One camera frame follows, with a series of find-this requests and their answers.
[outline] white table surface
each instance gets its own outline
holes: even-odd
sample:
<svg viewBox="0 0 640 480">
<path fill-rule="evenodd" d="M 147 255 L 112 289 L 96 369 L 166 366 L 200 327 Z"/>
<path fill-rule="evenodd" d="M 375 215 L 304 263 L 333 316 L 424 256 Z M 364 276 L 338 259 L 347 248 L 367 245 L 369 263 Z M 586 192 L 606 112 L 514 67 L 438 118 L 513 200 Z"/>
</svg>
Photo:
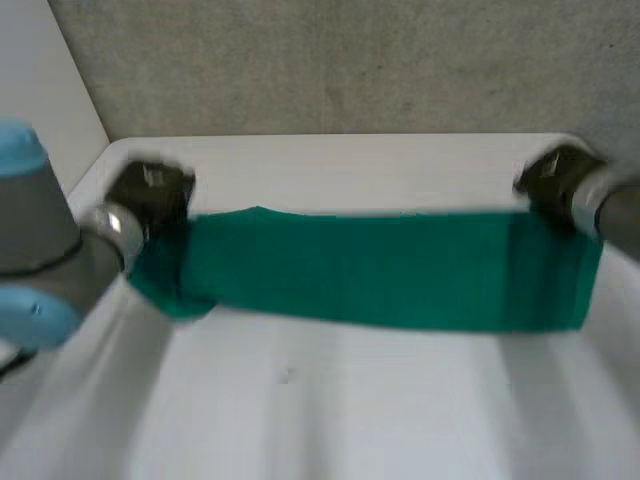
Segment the white table surface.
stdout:
<svg viewBox="0 0 640 480">
<path fill-rule="evenodd" d="M 121 140 L 197 173 L 194 211 L 517 207 L 556 134 Z M 0 478 L 626 479 L 640 468 L 640 275 L 606 250 L 587 326 L 409 333 L 216 308 L 174 326 L 122 280 L 0 386 Z"/>
</svg>

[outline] green cloth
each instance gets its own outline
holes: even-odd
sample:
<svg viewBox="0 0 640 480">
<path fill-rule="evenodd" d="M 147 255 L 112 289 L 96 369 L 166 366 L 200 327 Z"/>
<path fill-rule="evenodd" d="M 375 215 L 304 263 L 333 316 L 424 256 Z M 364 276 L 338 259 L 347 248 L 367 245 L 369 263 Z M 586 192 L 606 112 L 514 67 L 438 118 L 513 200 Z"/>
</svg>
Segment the green cloth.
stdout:
<svg viewBox="0 0 640 480">
<path fill-rule="evenodd" d="M 527 212 L 255 207 L 153 239 L 130 281 L 177 321 L 220 303 L 376 327 L 541 332 L 581 327 L 601 251 Z"/>
</svg>

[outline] concrete wall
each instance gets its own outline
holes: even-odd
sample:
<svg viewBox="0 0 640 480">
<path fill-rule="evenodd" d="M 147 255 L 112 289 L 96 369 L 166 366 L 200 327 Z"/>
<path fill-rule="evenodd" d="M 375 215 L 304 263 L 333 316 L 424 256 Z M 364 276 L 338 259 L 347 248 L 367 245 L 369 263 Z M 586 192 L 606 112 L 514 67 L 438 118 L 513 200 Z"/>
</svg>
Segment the concrete wall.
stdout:
<svg viewBox="0 0 640 480">
<path fill-rule="evenodd" d="M 636 0 L 50 0 L 109 136 L 570 131 L 640 157 Z"/>
<path fill-rule="evenodd" d="M 66 193 L 107 146 L 46 0 L 0 0 L 0 116 L 33 125 Z"/>
</svg>

